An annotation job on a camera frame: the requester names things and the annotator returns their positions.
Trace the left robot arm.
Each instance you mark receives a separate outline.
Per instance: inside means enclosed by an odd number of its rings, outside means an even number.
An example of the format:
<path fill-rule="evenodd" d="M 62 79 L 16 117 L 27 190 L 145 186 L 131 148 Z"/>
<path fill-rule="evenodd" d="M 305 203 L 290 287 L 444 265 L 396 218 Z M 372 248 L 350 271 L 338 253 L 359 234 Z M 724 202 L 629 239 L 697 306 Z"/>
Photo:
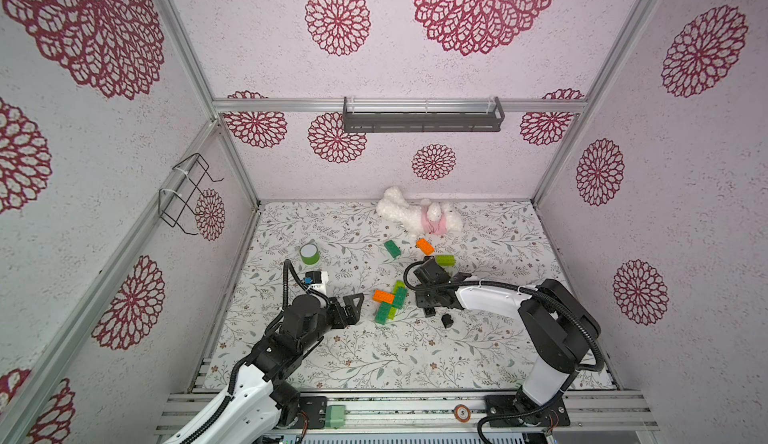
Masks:
<path fill-rule="evenodd" d="M 251 351 L 232 368 L 220 391 L 169 443 L 256 443 L 299 415 L 300 392 L 289 377 L 325 334 L 357 324 L 364 295 L 329 297 L 313 285 L 319 272 L 298 277 L 292 262 L 282 271 L 282 309 Z"/>

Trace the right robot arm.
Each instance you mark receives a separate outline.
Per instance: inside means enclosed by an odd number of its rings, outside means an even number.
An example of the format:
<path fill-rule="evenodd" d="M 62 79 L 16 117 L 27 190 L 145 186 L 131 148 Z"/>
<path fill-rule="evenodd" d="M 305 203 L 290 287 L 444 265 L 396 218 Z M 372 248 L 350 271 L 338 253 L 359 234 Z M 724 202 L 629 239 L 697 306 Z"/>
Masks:
<path fill-rule="evenodd" d="M 519 317 L 537 359 L 517 391 L 514 408 L 531 414 L 555 406 L 581 373 L 600 373 L 605 357 L 599 347 L 600 325 L 559 281 L 545 279 L 530 287 L 451 275 L 433 257 L 408 265 L 402 277 L 423 309 L 483 311 Z"/>

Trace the dark green lego brick front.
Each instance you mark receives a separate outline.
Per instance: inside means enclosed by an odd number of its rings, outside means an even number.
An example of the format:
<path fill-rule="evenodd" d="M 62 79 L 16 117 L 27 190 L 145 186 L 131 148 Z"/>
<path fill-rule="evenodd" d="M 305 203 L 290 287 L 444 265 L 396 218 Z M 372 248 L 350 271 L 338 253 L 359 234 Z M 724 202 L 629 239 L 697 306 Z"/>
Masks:
<path fill-rule="evenodd" d="M 389 303 L 383 302 L 379 305 L 374 317 L 374 322 L 379 325 L 385 325 L 389 320 L 389 314 L 392 307 Z"/>

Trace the long lime green lego brick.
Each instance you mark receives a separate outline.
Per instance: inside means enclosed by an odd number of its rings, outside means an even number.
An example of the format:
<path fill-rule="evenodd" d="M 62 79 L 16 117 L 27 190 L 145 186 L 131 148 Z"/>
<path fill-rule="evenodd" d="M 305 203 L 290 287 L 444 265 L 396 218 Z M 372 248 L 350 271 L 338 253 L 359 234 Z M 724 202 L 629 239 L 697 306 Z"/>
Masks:
<path fill-rule="evenodd" d="M 393 292 L 392 292 L 392 294 L 394 294 L 394 291 L 395 291 L 395 290 L 396 290 L 398 287 L 406 287 L 406 286 L 405 286 L 405 284 L 404 284 L 402 281 L 397 281 L 397 282 L 396 282 L 396 284 L 395 284 L 395 286 L 394 286 L 394 289 L 393 289 Z M 396 316 L 396 313 L 397 313 L 398 311 L 399 311 L 398 309 L 395 309 L 395 308 L 393 308 L 393 307 L 392 307 L 392 309 L 391 309 L 391 311 L 390 311 L 390 314 L 389 314 L 389 320 L 393 320 L 393 319 L 395 318 L 395 316 Z"/>

